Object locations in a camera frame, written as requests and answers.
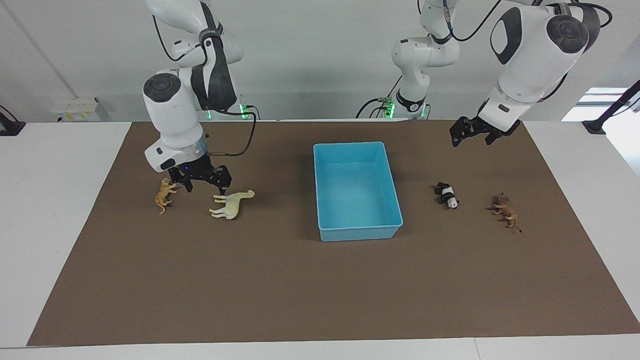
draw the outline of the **green led indicator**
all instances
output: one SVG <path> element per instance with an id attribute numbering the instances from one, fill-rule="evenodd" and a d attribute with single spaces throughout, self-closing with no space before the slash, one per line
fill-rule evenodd
<path id="1" fill-rule="evenodd" d="M 387 110 L 385 112 L 385 117 L 387 119 L 394 118 L 394 111 L 395 110 L 396 110 L 396 104 L 394 104 L 394 103 L 389 104 L 389 107 L 387 108 Z"/>
<path id="2" fill-rule="evenodd" d="M 242 115 L 242 118 L 243 118 L 243 119 L 248 119 L 248 118 L 249 118 L 249 114 L 244 114 L 244 113 L 245 113 L 245 111 L 246 111 L 246 108 L 244 107 L 244 105 L 239 104 L 239 106 L 240 106 L 240 112 L 243 114 L 243 115 Z"/>

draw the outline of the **white wall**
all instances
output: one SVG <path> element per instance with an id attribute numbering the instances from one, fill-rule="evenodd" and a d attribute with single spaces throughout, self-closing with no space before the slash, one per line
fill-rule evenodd
<path id="1" fill-rule="evenodd" d="M 576 65 L 566 85 L 525 120 L 559 120 L 600 79 L 640 32 L 637 0 L 598 0 L 615 21 Z M 0 0 L 80 96 L 96 96 L 112 120 L 146 120 L 140 88 L 171 67 L 143 0 Z M 421 36 L 410 0 L 212 0 L 225 28 L 241 38 L 244 59 L 231 70 L 237 90 L 265 118 L 353 117 L 386 95 L 399 75 L 394 41 Z M 466 1 L 454 21 L 470 33 L 493 1 Z M 489 24 L 511 3 L 503 3 Z M 46 121 L 64 84 L 0 6 L 0 102 L 22 119 Z M 500 72 L 488 45 L 491 26 L 462 45 L 458 63 L 431 69 L 432 119 L 473 115 Z M 178 31 L 162 27 L 167 42 Z"/>

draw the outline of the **brown lion figurine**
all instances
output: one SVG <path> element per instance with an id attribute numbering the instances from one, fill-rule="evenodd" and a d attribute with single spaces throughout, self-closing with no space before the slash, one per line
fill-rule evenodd
<path id="1" fill-rule="evenodd" d="M 509 205 L 509 198 L 504 196 L 504 193 L 493 197 L 494 215 L 502 215 L 507 220 L 507 228 L 515 227 L 518 231 L 522 232 L 518 227 L 518 213 Z"/>

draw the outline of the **toy animal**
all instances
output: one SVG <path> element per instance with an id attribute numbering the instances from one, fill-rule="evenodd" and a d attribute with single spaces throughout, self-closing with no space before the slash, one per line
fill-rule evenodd
<path id="1" fill-rule="evenodd" d="M 160 215 L 164 214 L 166 211 L 167 205 L 171 204 L 173 200 L 167 200 L 166 197 L 169 196 L 170 193 L 178 193 L 174 190 L 174 188 L 178 186 L 178 184 L 169 185 L 169 179 L 164 178 L 160 183 L 160 191 L 156 195 L 156 204 L 162 209 Z"/>
<path id="2" fill-rule="evenodd" d="M 456 199 L 456 195 L 453 194 L 453 188 L 449 184 L 438 183 L 435 188 L 436 194 L 440 196 L 440 203 L 447 203 L 449 209 L 457 209 L 460 201 Z"/>
<path id="3" fill-rule="evenodd" d="M 235 193 L 227 196 L 213 195 L 215 202 L 226 205 L 224 208 L 217 210 L 209 209 L 209 212 L 211 212 L 211 216 L 214 218 L 226 218 L 227 220 L 232 220 L 238 215 L 238 211 L 240 210 L 240 200 L 251 199 L 254 196 L 255 192 L 253 192 L 253 190 L 249 190 L 246 193 Z"/>
<path id="4" fill-rule="evenodd" d="M 518 213 L 509 205 L 509 198 L 504 196 L 504 193 L 500 193 L 493 197 L 494 215 L 502 215 L 507 220 L 507 228 L 515 227 L 518 231 L 522 232 L 518 227 Z"/>

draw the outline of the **blue plastic bin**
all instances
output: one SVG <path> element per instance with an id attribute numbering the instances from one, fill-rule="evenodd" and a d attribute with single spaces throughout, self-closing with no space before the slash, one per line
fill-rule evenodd
<path id="1" fill-rule="evenodd" d="M 389 239 L 402 214 L 381 142 L 314 145 L 322 241 Z"/>

